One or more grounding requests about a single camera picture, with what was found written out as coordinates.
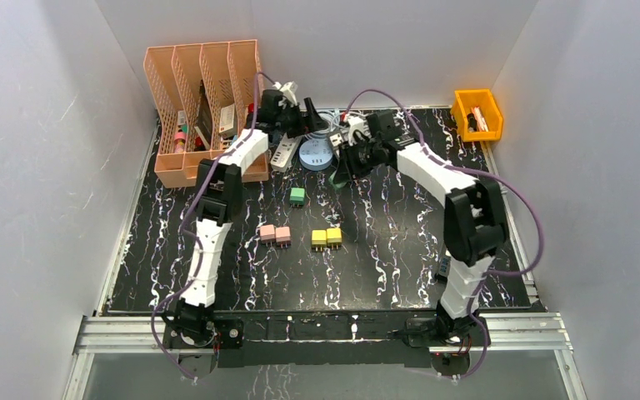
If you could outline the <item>round blue power socket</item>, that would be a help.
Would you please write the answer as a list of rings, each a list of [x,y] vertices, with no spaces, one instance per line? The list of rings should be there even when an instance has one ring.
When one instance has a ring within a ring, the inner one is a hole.
[[[301,165],[307,170],[318,172],[333,163],[333,148],[326,139],[308,139],[298,149]]]

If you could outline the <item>green plug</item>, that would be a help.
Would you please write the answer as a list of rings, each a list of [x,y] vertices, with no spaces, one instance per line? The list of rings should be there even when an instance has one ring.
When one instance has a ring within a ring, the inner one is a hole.
[[[342,188],[345,188],[348,185],[348,181],[347,180],[342,180],[342,179],[335,179],[333,181],[333,186],[337,189],[340,190]]]
[[[292,187],[289,195],[289,204],[295,208],[301,208],[306,203],[306,191],[302,187]]]

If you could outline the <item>white power strip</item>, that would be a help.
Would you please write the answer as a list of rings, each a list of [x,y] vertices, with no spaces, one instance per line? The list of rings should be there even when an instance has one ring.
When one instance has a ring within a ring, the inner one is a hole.
[[[288,137],[286,135],[282,137],[270,160],[273,171],[285,173],[288,170],[302,139],[302,137]]]

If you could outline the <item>yellow plug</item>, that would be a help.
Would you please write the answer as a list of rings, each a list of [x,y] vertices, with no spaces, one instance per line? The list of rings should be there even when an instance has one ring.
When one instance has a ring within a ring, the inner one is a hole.
[[[330,227],[326,229],[327,247],[331,249],[340,248],[343,244],[343,233],[340,227]]]
[[[313,229],[311,231],[311,248],[313,251],[320,252],[328,245],[327,230]]]

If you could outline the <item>pink plug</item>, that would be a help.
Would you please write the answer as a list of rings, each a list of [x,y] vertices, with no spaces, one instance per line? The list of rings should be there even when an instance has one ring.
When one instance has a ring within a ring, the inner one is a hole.
[[[280,248],[287,248],[292,242],[291,229],[288,226],[275,228],[275,244]]]
[[[258,229],[261,244],[270,245],[275,242],[276,227],[273,224],[262,225]]]

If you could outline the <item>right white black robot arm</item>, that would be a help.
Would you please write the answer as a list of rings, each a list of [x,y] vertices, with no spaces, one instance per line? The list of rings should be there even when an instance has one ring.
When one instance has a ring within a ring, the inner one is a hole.
[[[345,113],[340,127],[334,141],[338,155],[334,184],[363,178],[386,165],[420,184],[441,203],[442,237],[450,263],[434,329],[443,343],[459,344],[477,323],[478,288],[509,238],[498,183],[459,172],[426,143],[398,127],[390,111],[363,117]]]

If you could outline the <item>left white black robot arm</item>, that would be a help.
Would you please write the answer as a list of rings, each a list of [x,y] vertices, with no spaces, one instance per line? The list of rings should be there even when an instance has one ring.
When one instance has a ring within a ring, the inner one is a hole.
[[[194,239],[192,261],[180,298],[186,305],[208,308],[215,302],[215,285],[223,244],[243,200],[243,174],[269,147],[269,134],[289,139],[328,128],[312,99],[301,109],[295,82],[276,82],[261,100],[240,137],[223,153],[202,160],[197,167],[197,194],[186,211],[181,229]]]

